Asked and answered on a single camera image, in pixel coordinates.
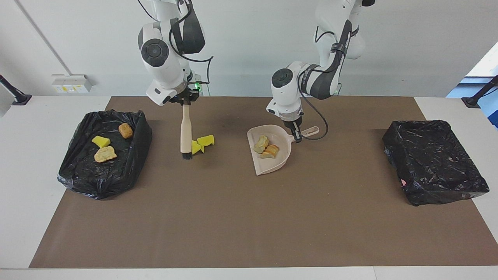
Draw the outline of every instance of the cable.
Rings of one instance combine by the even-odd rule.
[[[342,56],[343,57],[346,57],[345,53],[340,51],[342,53]],[[319,72],[319,73],[331,73],[333,71],[336,71],[337,68],[340,66],[340,64],[333,68],[333,69],[330,69],[330,70],[316,70],[316,69],[310,69],[310,71],[314,71],[314,72]],[[306,101],[306,103],[308,103],[308,105],[313,108],[313,110],[315,110],[315,112],[322,118],[323,122],[325,123],[325,133],[323,133],[322,136],[318,137],[318,138],[309,138],[309,137],[306,137],[306,136],[303,136],[303,138],[307,139],[307,140],[320,140],[322,139],[323,137],[325,137],[327,135],[327,133],[329,132],[329,124],[327,122],[327,120],[325,119],[325,117],[322,115],[322,113],[313,105],[311,104],[311,102],[308,101],[308,99],[304,96],[303,94],[303,91],[301,90],[301,83],[299,82],[299,80],[302,78],[302,76],[304,75],[304,73],[306,73],[306,71],[303,71],[301,72],[301,74],[299,74],[299,76],[297,76],[297,89],[299,90],[299,93],[301,94],[301,96],[303,97],[304,101]]]
[[[490,92],[488,92],[488,93],[484,94],[484,95],[483,95],[483,97],[484,97],[484,96],[488,96],[488,95],[490,95],[491,93],[495,92],[496,90],[498,90],[498,88],[495,88],[494,90],[492,90],[492,91],[490,91]]]
[[[157,19],[155,19],[152,15],[149,14],[149,12],[147,12],[147,9],[142,5],[142,2],[140,2],[140,0],[137,0],[138,3],[140,4],[140,6],[142,6],[142,9],[145,11],[145,13],[150,17],[152,18],[153,20],[159,22]]]
[[[182,17],[181,19],[178,20],[178,24],[180,24],[182,21],[184,21],[188,16],[190,16],[190,14],[192,13],[192,8],[191,8],[191,4],[185,2],[185,4],[187,5],[187,14]],[[169,35],[168,35],[168,39],[169,39],[169,44],[171,45],[171,48],[173,49],[173,51],[179,55],[180,57],[182,57],[183,59],[186,59],[188,61],[192,61],[192,62],[198,62],[198,63],[204,63],[204,62],[207,62],[208,63],[208,69],[206,71],[206,75],[207,75],[207,78],[208,78],[208,81],[207,82],[204,82],[204,81],[193,81],[193,82],[189,82],[188,84],[191,85],[191,84],[210,84],[211,83],[211,80],[209,78],[209,68],[211,67],[211,60],[213,60],[214,56],[211,56],[210,58],[208,59],[205,59],[205,60],[196,60],[196,59],[192,59],[192,58],[188,58],[186,56],[184,56],[183,54],[181,54],[177,49],[175,49],[174,45],[173,45],[173,40],[171,39],[171,35],[173,34],[173,29],[170,29],[169,30]]]
[[[303,91],[301,90],[301,87],[299,86],[299,79],[301,79],[303,74],[304,74],[304,71],[301,74],[299,74],[299,76],[297,77],[297,89],[299,90],[299,93],[303,97],[304,101],[306,101],[306,103],[308,103],[308,105],[311,108],[313,108],[313,110],[315,110],[315,112],[322,118],[323,122],[325,123],[325,133],[323,133],[322,136],[320,136],[318,138],[309,138],[309,137],[303,136],[303,138],[307,139],[307,140],[320,140],[323,137],[325,137],[327,135],[327,133],[329,132],[329,124],[328,124],[327,120],[325,119],[325,117],[322,115],[322,113],[315,106],[313,106],[313,104],[311,104],[311,102],[309,102],[308,99],[304,96]]]
[[[318,43],[318,41],[320,41],[320,39],[322,38],[323,35],[325,34],[332,34],[334,36],[334,39],[336,40],[336,43],[337,43],[337,38],[336,38],[336,34],[332,31],[325,31],[323,32],[320,37],[318,37],[318,39],[316,38],[316,36],[318,35],[318,26],[316,27],[316,32],[315,32],[315,43]]]

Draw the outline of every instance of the brown paper mat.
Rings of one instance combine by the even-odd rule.
[[[134,189],[107,201],[66,191],[32,268],[228,268],[498,265],[498,246],[472,201],[409,205],[381,137],[394,120],[423,120],[413,98],[314,100],[330,123],[293,144],[287,164],[256,177],[246,132],[281,125],[268,98],[200,98],[194,137],[216,145],[181,159],[178,104],[112,97],[143,110],[153,140]],[[305,106],[302,128],[323,127]]]

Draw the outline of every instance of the box lined with trash bag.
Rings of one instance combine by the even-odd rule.
[[[382,140],[406,198],[414,206],[450,203],[489,192],[445,121],[392,122]]]
[[[129,139],[124,139],[118,130],[123,123],[133,130]],[[92,143],[95,136],[109,138],[117,157],[96,162],[94,155],[99,147]],[[88,113],[74,132],[57,179],[69,190],[94,199],[123,193],[136,183],[151,140],[152,129],[141,111]]]

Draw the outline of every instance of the dustpan handle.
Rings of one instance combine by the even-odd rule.
[[[301,135],[303,135],[304,137],[310,137],[310,136],[317,134],[318,132],[320,132],[320,128],[310,127],[306,130],[301,131]]]

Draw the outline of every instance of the wall socket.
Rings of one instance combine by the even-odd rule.
[[[89,93],[92,84],[84,75],[56,76],[52,87],[57,93]]]

